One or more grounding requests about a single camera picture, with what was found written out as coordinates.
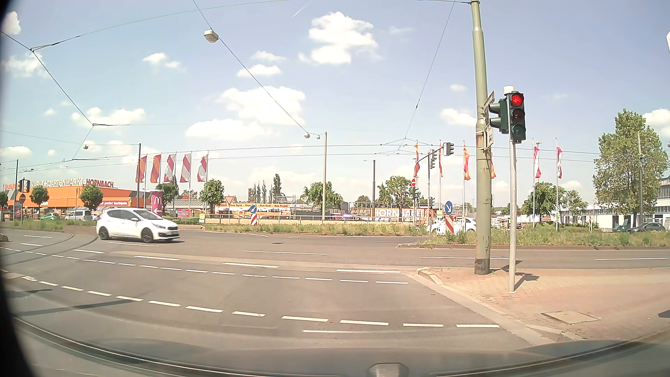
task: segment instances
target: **green car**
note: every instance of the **green car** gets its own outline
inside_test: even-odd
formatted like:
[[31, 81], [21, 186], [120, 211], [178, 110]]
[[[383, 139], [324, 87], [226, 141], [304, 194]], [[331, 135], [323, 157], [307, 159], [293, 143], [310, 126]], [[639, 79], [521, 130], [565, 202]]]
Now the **green car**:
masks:
[[58, 216], [57, 213], [47, 213], [46, 215], [42, 216], [40, 220], [60, 220], [60, 216]]

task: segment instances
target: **sky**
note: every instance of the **sky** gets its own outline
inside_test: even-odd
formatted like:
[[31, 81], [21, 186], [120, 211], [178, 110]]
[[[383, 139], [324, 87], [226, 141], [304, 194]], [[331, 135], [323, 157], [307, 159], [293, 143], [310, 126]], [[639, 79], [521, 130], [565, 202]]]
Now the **sky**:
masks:
[[[457, 147], [442, 158], [441, 180], [431, 171], [431, 196], [462, 202], [465, 142], [473, 155], [466, 201], [474, 200], [468, 4], [196, 2], [206, 20], [189, 0], [11, 4], [2, 30], [27, 47], [82, 36], [37, 50], [71, 100], [29, 51], [0, 37], [0, 183], [14, 182], [18, 158], [19, 179], [93, 178], [131, 189], [141, 143], [149, 160], [164, 154], [163, 168], [167, 154], [178, 152], [177, 174], [184, 152], [193, 151], [194, 190], [202, 189], [196, 172], [209, 151], [208, 177], [220, 179], [227, 195], [246, 200], [249, 187], [265, 180], [269, 188], [276, 173], [284, 194], [300, 196], [322, 179], [325, 138], [316, 135], [327, 132], [327, 179], [345, 201], [371, 196], [372, 160], [377, 184], [411, 178], [414, 143], [425, 154], [440, 141]], [[171, 13], [178, 14], [158, 17]], [[482, 0], [481, 13], [488, 91], [500, 98], [513, 85], [525, 95], [519, 201], [533, 185], [533, 140], [542, 143], [540, 180], [555, 182], [557, 141], [564, 151], [559, 183], [589, 203], [598, 138], [614, 131], [617, 112], [643, 114], [663, 145], [670, 142], [670, 95], [662, 84], [670, 82], [670, 3]], [[225, 45], [204, 38], [208, 23]], [[91, 127], [73, 103], [90, 122], [132, 125]], [[313, 136], [306, 139], [306, 131]], [[507, 146], [497, 133], [496, 206], [509, 202]], [[418, 187], [426, 195], [426, 164]]]

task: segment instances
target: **car windshield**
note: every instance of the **car windshield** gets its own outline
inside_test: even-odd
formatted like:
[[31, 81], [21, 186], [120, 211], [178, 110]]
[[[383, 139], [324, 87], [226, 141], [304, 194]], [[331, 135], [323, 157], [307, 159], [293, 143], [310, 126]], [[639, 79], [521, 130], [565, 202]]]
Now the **car windshield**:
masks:
[[149, 212], [146, 209], [136, 209], [133, 212], [135, 212], [136, 214], [142, 216], [143, 218], [145, 218], [147, 220], [162, 220], [163, 219], [163, 217], [160, 217], [153, 212]]

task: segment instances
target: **white car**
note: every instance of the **white car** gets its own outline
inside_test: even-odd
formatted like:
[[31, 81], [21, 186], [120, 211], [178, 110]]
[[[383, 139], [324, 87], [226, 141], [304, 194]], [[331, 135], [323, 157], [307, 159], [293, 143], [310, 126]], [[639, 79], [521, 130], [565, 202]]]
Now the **white car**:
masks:
[[[460, 219], [454, 220], [454, 233], [458, 233], [463, 230], [463, 223]], [[466, 231], [476, 231], [477, 223], [471, 217], [465, 218], [465, 230]], [[447, 225], [444, 223], [444, 220], [436, 221], [433, 225], [430, 226], [430, 231], [437, 232], [437, 234], [445, 234], [447, 232]]]
[[148, 243], [179, 238], [177, 224], [142, 208], [108, 209], [100, 214], [95, 228], [100, 239], [138, 238]]

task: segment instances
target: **car wheel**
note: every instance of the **car wheel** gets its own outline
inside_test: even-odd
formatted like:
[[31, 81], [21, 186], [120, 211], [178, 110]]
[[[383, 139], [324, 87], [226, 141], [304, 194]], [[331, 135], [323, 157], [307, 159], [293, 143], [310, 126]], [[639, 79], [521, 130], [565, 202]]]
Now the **car wheel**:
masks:
[[151, 232], [150, 229], [145, 228], [142, 231], [142, 241], [144, 241], [145, 244], [153, 242], [153, 233]]
[[107, 231], [106, 227], [100, 228], [98, 235], [100, 236], [100, 239], [109, 239], [109, 232]]

